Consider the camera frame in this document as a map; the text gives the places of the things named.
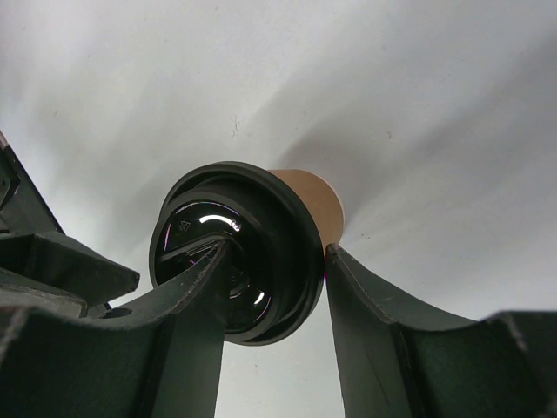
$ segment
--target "white surface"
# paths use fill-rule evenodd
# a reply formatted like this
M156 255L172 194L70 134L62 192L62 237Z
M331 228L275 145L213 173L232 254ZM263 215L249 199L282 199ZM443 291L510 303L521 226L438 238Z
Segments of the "white surface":
M554 0L3 1L0 128L141 292L173 182L237 159L326 178L346 249L437 307L557 307ZM342 415L325 298L225 346L217 417Z

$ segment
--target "brown cup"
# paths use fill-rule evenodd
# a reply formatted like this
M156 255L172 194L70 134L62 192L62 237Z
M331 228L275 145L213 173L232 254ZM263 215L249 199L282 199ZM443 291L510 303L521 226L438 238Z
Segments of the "brown cup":
M340 198L321 177L303 170L269 170L285 182L304 202L319 231L323 250L338 244L345 226Z

